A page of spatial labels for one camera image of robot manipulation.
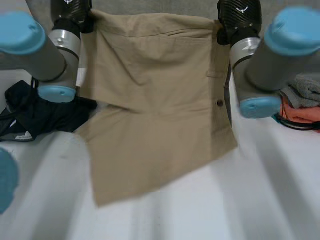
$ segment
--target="beige fabric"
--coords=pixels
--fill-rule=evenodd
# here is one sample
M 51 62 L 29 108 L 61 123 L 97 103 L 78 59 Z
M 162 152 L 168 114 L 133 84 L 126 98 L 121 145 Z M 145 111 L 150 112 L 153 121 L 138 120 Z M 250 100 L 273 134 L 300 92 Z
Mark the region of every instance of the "beige fabric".
M 219 25 L 164 13 L 92 13 L 79 94 L 113 106 L 77 133 L 91 153 L 99 206 L 154 191 L 236 146 L 227 110 L 217 105 L 230 51 L 217 44 Z

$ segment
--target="wrinkled fabric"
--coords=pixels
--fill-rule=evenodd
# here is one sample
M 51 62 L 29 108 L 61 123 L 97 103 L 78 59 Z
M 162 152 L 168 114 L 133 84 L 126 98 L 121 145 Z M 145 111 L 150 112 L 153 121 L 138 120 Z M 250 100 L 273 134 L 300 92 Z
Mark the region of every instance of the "wrinkled fabric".
M 288 100 L 283 97 L 280 116 L 295 123 L 312 124 L 320 122 L 320 107 L 294 109 L 289 105 Z
M 303 73 L 281 90 L 295 109 L 320 106 L 320 73 Z
M 93 10 L 82 97 L 112 106 L 77 133 L 101 206 L 157 190 L 236 147 L 226 104 L 230 47 L 212 20 Z

